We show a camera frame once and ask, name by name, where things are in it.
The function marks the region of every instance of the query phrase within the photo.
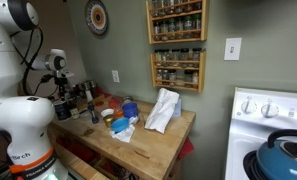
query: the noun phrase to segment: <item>countertop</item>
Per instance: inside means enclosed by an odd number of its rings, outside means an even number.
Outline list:
[[[182,110],[181,117],[169,121],[165,133],[147,130],[144,123],[154,104],[135,101],[139,109],[139,122],[130,143],[113,139],[102,120],[93,124],[90,116],[77,120],[59,121],[56,118],[51,126],[68,133],[89,148],[101,153],[115,163],[137,174],[142,179],[167,179],[176,158],[183,146],[193,121],[195,112]],[[87,129],[94,132],[85,136]]]

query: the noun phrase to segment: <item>white stove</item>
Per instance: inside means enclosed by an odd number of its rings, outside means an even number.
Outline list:
[[[297,93],[236,88],[229,130],[226,180],[248,180],[246,154],[279,129],[297,129]],[[283,138],[297,142],[297,138]]]

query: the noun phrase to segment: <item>blue kettle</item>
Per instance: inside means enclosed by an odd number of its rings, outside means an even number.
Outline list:
[[[258,166],[269,180],[297,180],[297,143],[277,140],[284,136],[297,137],[297,130],[271,133],[256,153]]]

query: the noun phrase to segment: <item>kettle handle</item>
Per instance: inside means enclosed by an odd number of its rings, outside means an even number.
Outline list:
[[[271,133],[268,137],[268,148],[273,148],[275,140],[277,138],[283,137],[283,136],[296,136],[297,137],[297,130],[283,129],[283,130],[278,130],[278,131]]]

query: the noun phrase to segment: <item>wooden spice rack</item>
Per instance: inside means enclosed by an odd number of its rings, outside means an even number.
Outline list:
[[[152,74],[152,84],[154,87],[164,87],[164,88],[173,88],[173,89],[183,89],[183,90],[189,90],[189,91],[196,91],[196,92],[201,92],[204,88],[204,80],[205,80],[205,61],[206,61],[206,51],[203,51],[200,53],[200,59],[199,61],[193,61],[192,59],[192,53],[188,54],[188,59],[187,60],[167,60],[166,62],[169,63],[187,63],[187,64],[199,64],[198,68],[193,68],[193,67],[187,67],[187,68],[182,68],[180,66],[157,66],[156,63],[162,63],[165,61],[157,61],[156,60],[156,55],[155,54],[150,54],[150,63],[151,63],[151,74]],[[158,69],[175,69],[175,70],[193,70],[193,71],[198,71],[199,77],[198,77],[198,83],[191,83],[191,82],[179,82],[179,81],[172,81],[172,80],[159,80],[157,79],[157,70]],[[197,87],[185,87],[185,86],[170,86],[170,85],[164,85],[164,84],[159,84],[160,82],[174,82],[175,84],[180,83],[180,84],[191,84],[195,85]]]
[[[193,11],[190,11],[190,12],[182,12],[180,14],[165,15],[165,16],[162,16],[162,17],[152,17],[152,15],[151,15],[152,11],[168,9],[168,8],[176,7],[176,6],[184,6],[184,5],[187,5],[187,4],[194,4],[194,3],[198,3],[198,2],[202,3],[202,9],[201,10],[193,10]],[[176,5],[172,5],[172,6],[165,6],[163,8],[158,8],[158,9],[153,9],[152,7],[153,7],[152,3],[149,2],[149,1],[146,1],[146,13],[147,13],[149,44],[173,43],[173,42],[191,42],[191,41],[205,41],[205,40],[207,40],[208,9],[209,9],[208,0],[190,0],[189,2],[176,4]],[[200,17],[201,17],[201,29],[154,34],[154,30],[153,30],[154,22],[167,20],[169,18],[176,18],[176,17],[187,16],[187,15],[194,15],[194,14],[200,14]],[[199,37],[198,38],[187,38],[187,39],[185,39],[185,38],[183,38],[183,39],[174,39],[174,40],[159,40],[159,41],[154,40],[155,36],[164,36],[164,35],[172,34],[172,33],[189,33],[189,32],[198,34]]]

